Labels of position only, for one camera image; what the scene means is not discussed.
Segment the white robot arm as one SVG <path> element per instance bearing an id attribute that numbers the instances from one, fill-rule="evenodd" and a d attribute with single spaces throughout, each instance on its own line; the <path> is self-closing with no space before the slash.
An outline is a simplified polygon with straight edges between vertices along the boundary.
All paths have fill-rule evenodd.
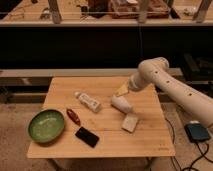
<path id="1" fill-rule="evenodd" d="M 213 99 L 169 75 L 168 68 L 169 62 L 164 57 L 143 60 L 137 71 L 116 91 L 116 95 L 141 91 L 152 83 L 210 128 L 213 125 Z"/>

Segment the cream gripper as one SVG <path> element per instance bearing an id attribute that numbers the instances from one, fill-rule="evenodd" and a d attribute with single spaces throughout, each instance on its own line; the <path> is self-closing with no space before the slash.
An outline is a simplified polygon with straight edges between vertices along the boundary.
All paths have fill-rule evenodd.
<path id="1" fill-rule="evenodd" d="M 129 93 L 129 89 L 134 92 L 141 91 L 143 89 L 143 80 L 139 76 L 132 75 L 128 80 L 128 85 L 123 84 L 115 93 L 117 97 L 123 96 Z"/>

